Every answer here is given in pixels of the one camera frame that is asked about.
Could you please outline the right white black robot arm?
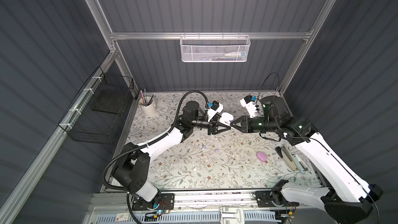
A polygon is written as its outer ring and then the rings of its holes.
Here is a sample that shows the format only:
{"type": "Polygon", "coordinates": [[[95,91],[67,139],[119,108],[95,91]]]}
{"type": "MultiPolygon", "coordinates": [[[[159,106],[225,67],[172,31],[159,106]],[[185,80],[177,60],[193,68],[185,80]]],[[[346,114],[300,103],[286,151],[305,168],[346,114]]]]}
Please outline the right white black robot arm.
{"type": "Polygon", "coordinates": [[[303,153],[325,179],[326,186],[320,188],[281,179],[269,196],[276,206],[305,204],[325,211],[339,224],[359,223],[377,209],[383,190],[358,176],[306,117],[292,116],[281,97],[266,96],[256,103],[256,97],[248,95],[240,104],[249,114],[232,121],[231,127],[241,133],[276,133],[303,153]]]}

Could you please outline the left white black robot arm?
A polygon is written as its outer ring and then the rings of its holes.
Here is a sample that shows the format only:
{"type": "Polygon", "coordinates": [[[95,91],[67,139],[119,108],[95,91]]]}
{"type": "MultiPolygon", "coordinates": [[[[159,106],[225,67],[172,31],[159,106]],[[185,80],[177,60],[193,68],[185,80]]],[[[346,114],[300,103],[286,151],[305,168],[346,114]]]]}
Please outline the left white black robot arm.
{"type": "Polygon", "coordinates": [[[153,206],[158,205],[161,193],[148,180],[151,163],[169,148],[186,140],[193,133],[195,127],[207,129],[209,135],[230,130],[230,126],[218,121],[222,111],[223,105],[217,101],[208,103],[205,111],[200,109],[198,102],[187,102],[183,107],[182,115],[176,118],[176,124],[171,131],[166,131],[155,139],[141,143],[142,149],[117,159],[111,176],[126,192],[140,197],[153,206]]]}

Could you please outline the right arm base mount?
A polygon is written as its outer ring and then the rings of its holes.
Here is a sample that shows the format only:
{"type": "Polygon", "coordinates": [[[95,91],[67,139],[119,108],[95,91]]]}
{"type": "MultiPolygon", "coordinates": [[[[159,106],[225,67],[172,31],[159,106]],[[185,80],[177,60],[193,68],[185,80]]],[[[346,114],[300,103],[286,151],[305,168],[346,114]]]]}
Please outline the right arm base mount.
{"type": "Polygon", "coordinates": [[[271,190],[259,190],[252,193],[258,207],[297,207],[298,202],[288,202],[280,193],[271,190]]]}

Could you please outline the white earbud case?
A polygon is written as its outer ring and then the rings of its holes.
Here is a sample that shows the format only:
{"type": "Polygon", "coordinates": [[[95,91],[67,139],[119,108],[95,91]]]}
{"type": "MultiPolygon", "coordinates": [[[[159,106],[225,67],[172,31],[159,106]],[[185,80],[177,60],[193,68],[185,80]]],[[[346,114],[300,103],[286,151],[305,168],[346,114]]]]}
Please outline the white earbud case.
{"type": "Polygon", "coordinates": [[[231,122],[234,120],[234,116],[229,113],[222,113],[219,122],[230,126],[231,122]]]}

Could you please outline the pink earbud charging case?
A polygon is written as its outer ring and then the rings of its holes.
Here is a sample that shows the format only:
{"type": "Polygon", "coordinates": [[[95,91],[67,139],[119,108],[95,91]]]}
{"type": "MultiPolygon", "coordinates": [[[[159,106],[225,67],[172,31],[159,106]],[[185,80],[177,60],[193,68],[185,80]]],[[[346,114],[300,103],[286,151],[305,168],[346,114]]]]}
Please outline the pink earbud charging case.
{"type": "Polygon", "coordinates": [[[267,162],[268,161],[268,156],[265,153],[261,152],[261,151],[258,151],[256,153],[256,157],[261,162],[267,162]]]}

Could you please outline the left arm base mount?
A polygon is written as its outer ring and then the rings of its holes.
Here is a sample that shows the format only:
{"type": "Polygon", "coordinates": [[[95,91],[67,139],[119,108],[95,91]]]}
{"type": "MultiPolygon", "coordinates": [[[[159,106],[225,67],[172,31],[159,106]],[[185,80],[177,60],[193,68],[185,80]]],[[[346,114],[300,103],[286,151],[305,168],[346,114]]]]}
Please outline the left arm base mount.
{"type": "Polygon", "coordinates": [[[165,211],[173,210],[175,202],[175,194],[160,193],[151,201],[146,201],[141,197],[134,198],[132,202],[132,210],[134,211],[165,211]]]}

